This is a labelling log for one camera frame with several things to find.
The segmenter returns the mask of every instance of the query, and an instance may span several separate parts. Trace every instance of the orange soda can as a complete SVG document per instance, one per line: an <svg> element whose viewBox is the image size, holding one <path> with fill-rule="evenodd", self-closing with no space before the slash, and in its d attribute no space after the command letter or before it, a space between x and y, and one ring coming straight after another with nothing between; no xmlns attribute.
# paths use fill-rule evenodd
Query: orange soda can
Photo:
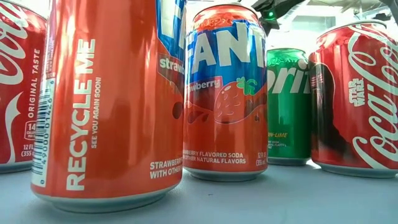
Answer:
<svg viewBox="0 0 398 224"><path fill-rule="evenodd" d="M184 167L194 177L244 181L267 169L266 35L240 3L199 12L188 35Z"/></svg>
<svg viewBox="0 0 398 224"><path fill-rule="evenodd" d="M155 202L182 178L185 0L53 0L32 190L71 212Z"/></svg>

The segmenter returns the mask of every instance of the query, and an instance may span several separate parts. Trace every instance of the coca-cola logo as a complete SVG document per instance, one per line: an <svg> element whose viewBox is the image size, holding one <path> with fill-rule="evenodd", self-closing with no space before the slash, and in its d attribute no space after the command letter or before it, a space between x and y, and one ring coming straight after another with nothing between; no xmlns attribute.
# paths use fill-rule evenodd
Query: coca-cola logo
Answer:
<svg viewBox="0 0 398 224"><path fill-rule="evenodd" d="M375 160L372 154L366 152L364 147L370 144L385 158L398 162L398 148L396 146L396 141L398 141L398 109L396 105L396 96L398 96L398 45L375 25L359 24L349 26L349 28L354 31L348 42L349 64L368 81L365 85L368 90L367 105L373 111L368 118L368 123L378 133L378 135L370 138L354 137L353 146L359 156L372 168L388 169ZM378 46L381 47L376 49L375 52L380 53L383 60L365 52L355 51L354 46L362 35L380 42ZM375 66L381 68L377 73L373 69ZM383 93L380 94L377 88L380 88Z"/></svg>
<svg viewBox="0 0 398 224"><path fill-rule="evenodd" d="M27 15L20 7L7 2L0 3L0 85L18 85L24 79L23 71L16 60L24 59L26 56L18 39L28 38L25 30L28 26ZM11 152L7 163L13 163L16 159L11 128L15 118L20 115L17 102L21 94L22 92L17 94L5 110L5 128Z"/></svg>
<svg viewBox="0 0 398 224"><path fill-rule="evenodd" d="M23 59L26 54L14 38L27 38L25 30L29 25L27 15L20 7L6 2L0 3L0 14L2 14L0 16L0 58L6 59L0 60L0 84L17 85L23 81L24 74L15 59ZM12 21L16 26L10 26L7 21ZM4 72L10 71L15 72L10 75L4 74Z"/></svg>

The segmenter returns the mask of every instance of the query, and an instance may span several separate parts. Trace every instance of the can label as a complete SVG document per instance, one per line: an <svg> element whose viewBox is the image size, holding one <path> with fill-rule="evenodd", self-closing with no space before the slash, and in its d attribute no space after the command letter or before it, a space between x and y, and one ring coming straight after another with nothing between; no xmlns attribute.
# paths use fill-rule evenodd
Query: can label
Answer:
<svg viewBox="0 0 398 224"><path fill-rule="evenodd" d="M398 169L398 43L381 24L365 23L325 34L318 44L310 57L313 160Z"/></svg>
<svg viewBox="0 0 398 224"><path fill-rule="evenodd" d="M301 50L268 51L268 156L310 157L308 60Z"/></svg>
<svg viewBox="0 0 398 224"><path fill-rule="evenodd" d="M112 198L178 184L186 1L148 1L137 6L137 12L113 2L98 7L96 2L88 6L81 2L61 11L67 2L53 4L49 19L33 191L66 198ZM97 33L96 27L105 27L109 19L87 22L88 9L93 8L100 14L119 11L113 21L128 18L126 26L142 34L131 36L119 23L109 27L117 37ZM142 10L147 12L145 23L131 20L132 13ZM59 35L67 28L62 21L71 17L76 27L86 27L85 32ZM156 41L151 36L154 28ZM149 48L144 51L143 40Z"/></svg>
<svg viewBox="0 0 398 224"><path fill-rule="evenodd" d="M0 166L31 161L45 20L0 1Z"/></svg>
<svg viewBox="0 0 398 224"><path fill-rule="evenodd" d="M229 13L227 7L234 6L199 13L188 36L184 165L264 170L265 34L251 11L236 6Z"/></svg>

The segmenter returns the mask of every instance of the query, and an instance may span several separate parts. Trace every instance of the blue label panel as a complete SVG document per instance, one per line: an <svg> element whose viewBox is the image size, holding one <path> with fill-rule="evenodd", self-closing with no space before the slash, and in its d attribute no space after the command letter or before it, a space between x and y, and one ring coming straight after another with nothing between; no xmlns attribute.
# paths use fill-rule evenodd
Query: blue label panel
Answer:
<svg viewBox="0 0 398 224"><path fill-rule="evenodd" d="M172 57L184 62L187 0L156 0L157 36Z"/></svg>
<svg viewBox="0 0 398 224"><path fill-rule="evenodd" d="M244 77L256 81L257 93L267 81L265 34L258 24L236 20L230 27L193 31L187 49L186 85L222 77L225 86Z"/></svg>

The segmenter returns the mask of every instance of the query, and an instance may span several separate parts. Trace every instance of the table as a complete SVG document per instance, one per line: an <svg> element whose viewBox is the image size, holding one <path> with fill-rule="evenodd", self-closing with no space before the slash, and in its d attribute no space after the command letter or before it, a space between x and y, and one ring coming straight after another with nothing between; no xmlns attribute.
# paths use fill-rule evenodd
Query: table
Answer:
<svg viewBox="0 0 398 224"><path fill-rule="evenodd" d="M0 175L0 223L396 224L398 177L365 179L305 167L270 166L256 180L219 183L183 173L181 184L142 208L105 214L57 210L30 191L30 172Z"/></svg>

